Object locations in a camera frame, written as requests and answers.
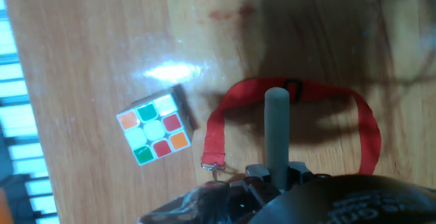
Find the keyboard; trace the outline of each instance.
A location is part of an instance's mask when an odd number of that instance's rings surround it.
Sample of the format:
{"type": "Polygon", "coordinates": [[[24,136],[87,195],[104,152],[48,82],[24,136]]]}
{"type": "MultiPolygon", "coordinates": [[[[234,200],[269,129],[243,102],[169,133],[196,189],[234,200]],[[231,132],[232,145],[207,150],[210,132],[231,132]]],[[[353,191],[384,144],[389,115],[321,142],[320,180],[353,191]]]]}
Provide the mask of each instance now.
{"type": "Polygon", "coordinates": [[[35,222],[58,224],[47,165],[6,9],[5,1],[0,0],[0,139],[12,168],[11,172],[0,170],[0,178],[2,174],[28,175],[25,188],[37,217],[35,222]]]}

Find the orange cube sticker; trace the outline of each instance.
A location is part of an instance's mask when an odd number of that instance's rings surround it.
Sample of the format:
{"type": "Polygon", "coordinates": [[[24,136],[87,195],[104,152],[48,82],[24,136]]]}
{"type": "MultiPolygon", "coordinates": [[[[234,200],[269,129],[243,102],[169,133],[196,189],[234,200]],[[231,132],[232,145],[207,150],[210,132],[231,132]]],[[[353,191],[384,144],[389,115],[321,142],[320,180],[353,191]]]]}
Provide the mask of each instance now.
{"type": "Polygon", "coordinates": [[[172,144],[172,147],[174,147],[175,150],[178,150],[180,148],[184,148],[189,145],[188,139],[186,138],[185,132],[179,132],[177,134],[171,135],[170,141],[172,144]]]}
{"type": "Polygon", "coordinates": [[[126,113],[118,115],[118,121],[120,121],[120,124],[124,130],[139,125],[139,119],[138,117],[136,117],[134,111],[128,111],[126,113]]]}

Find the white key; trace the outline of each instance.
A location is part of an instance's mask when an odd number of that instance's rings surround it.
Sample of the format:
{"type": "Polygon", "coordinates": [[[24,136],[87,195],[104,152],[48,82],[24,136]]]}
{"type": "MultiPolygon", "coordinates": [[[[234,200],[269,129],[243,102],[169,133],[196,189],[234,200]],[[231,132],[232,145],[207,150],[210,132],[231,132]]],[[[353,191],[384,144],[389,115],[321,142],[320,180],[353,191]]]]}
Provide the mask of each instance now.
{"type": "Polygon", "coordinates": [[[23,74],[20,63],[0,65],[0,80],[22,77],[23,74]]]}
{"type": "Polygon", "coordinates": [[[32,210],[42,211],[42,210],[53,210],[56,209],[55,198],[53,195],[46,197],[31,197],[30,204],[32,205],[32,210]]]}
{"type": "Polygon", "coordinates": [[[32,180],[25,183],[27,194],[29,196],[49,194],[52,193],[52,185],[49,179],[46,180],[32,180]]]}
{"type": "Polygon", "coordinates": [[[14,174],[30,174],[36,172],[47,172],[47,164],[44,158],[26,159],[12,162],[14,174]]]}
{"type": "Polygon", "coordinates": [[[5,129],[3,130],[3,134],[6,138],[12,138],[12,137],[24,136],[24,135],[37,135],[38,130],[36,126],[29,126],[29,127],[5,129]]]}
{"type": "Polygon", "coordinates": [[[40,178],[40,177],[48,177],[48,172],[36,172],[36,173],[30,173],[30,178],[40,178]]]}
{"type": "Polygon", "coordinates": [[[36,224],[61,224],[61,222],[59,222],[59,217],[46,217],[36,219],[36,224]]]}
{"type": "Polygon", "coordinates": [[[27,95],[27,87],[24,80],[0,83],[0,98],[17,95],[27,95]]]}
{"type": "Polygon", "coordinates": [[[12,160],[44,156],[40,143],[14,145],[8,150],[12,160]]]}

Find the black plastic object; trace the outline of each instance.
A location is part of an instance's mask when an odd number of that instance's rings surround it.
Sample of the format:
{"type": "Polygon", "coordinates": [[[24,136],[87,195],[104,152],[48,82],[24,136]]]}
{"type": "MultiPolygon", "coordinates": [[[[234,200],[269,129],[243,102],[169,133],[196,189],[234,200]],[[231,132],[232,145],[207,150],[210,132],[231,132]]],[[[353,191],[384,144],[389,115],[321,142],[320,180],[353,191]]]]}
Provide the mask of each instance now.
{"type": "Polygon", "coordinates": [[[263,207],[258,223],[434,223],[436,195],[381,176],[320,178],[288,191],[263,207]]]}
{"type": "Polygon", "coordinates": [[[26,175],[16,175],[0,182],[0,188],[6,194],[12,218],[17,224],[35,224],[32,205],[25,186],[26,179],[26,175]]]}
{"type": "Polygon", "coordinates": [[[12,162],[5,145],[3,132],[0,128],[0,182],[3,182],[6,178],[10,177],[14,173],[12,162]]]}

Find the metal ring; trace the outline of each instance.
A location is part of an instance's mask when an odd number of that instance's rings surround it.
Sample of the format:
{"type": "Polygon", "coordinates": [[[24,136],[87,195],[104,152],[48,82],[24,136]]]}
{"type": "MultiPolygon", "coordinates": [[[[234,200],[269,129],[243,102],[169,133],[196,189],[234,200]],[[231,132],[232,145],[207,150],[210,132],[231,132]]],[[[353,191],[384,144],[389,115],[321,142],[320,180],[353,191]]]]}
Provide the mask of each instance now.
{"type": "Polygon", "coordinates": [[[225,163],[224,163],[224,165],[219,165],[218,163],[214,163],[213,165],[210,165],[210,164],[206,164],[206,163],[201,162],[201,166],[203,169],[209,170],[209,171],[225,170],[225,163]]]}

